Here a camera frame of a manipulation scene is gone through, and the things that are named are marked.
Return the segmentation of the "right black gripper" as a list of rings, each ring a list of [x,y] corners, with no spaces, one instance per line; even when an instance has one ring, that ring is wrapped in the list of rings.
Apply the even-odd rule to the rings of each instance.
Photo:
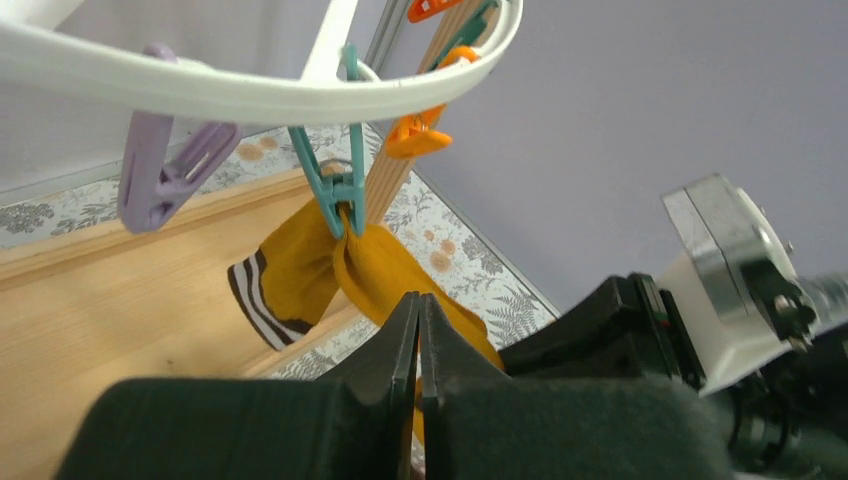
[[[671,291],[641,273],[608,277],[571,310],[499,355],[514,378],[657,376],[696,391],[706,383]]]

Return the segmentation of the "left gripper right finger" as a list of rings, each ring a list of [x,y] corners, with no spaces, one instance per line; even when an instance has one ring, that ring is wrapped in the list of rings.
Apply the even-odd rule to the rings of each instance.
[[[418,323],[430,479],[730,479],[712,414],[645,379],[514,379],[477,352],[432,295]]]

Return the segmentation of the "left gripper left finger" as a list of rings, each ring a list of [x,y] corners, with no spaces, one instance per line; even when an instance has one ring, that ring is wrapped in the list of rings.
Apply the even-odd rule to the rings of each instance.
[[[91,406],[60,479],[407,479],[420,296],[317,379],[135,378]]]

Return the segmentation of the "mustard yellow sock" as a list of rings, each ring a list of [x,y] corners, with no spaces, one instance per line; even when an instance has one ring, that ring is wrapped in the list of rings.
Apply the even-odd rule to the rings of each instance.
[[[347,227],[335,238],[317,201],[285,220],[244,260],[231,265],[232,294],[255,332],[281,351],[323,318],[337,292],[382,326],[408,292],[432,294],[451,326],[497,368],[504,366],[484,321],[451,298],[387,229]]]

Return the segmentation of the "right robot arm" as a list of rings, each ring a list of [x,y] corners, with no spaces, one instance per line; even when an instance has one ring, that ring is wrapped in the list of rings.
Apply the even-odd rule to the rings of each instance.
[[[706,391],[681,296],[646,274],[611,276],[571,310],[503,348],[513,377],[655,376],[700,393],[744,473],[779,479],[847,475],[847,327]]]

